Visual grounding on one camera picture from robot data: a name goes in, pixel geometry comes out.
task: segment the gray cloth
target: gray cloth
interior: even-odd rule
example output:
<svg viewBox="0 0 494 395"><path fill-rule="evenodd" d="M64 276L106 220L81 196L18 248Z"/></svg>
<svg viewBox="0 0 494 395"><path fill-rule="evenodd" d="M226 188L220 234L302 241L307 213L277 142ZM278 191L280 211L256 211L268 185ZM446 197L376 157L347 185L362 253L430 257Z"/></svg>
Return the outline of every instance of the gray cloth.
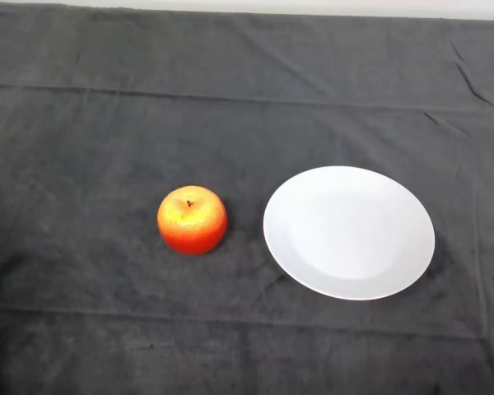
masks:
<svg viewBox="0 0 494 395"><path fill-rule="evenodd" d="M425 275L330 299L263 209L322 165L429 211ZM161 241L172 189L231 226ZM494 22L0 6L0 395L494 394Z"/></svg>

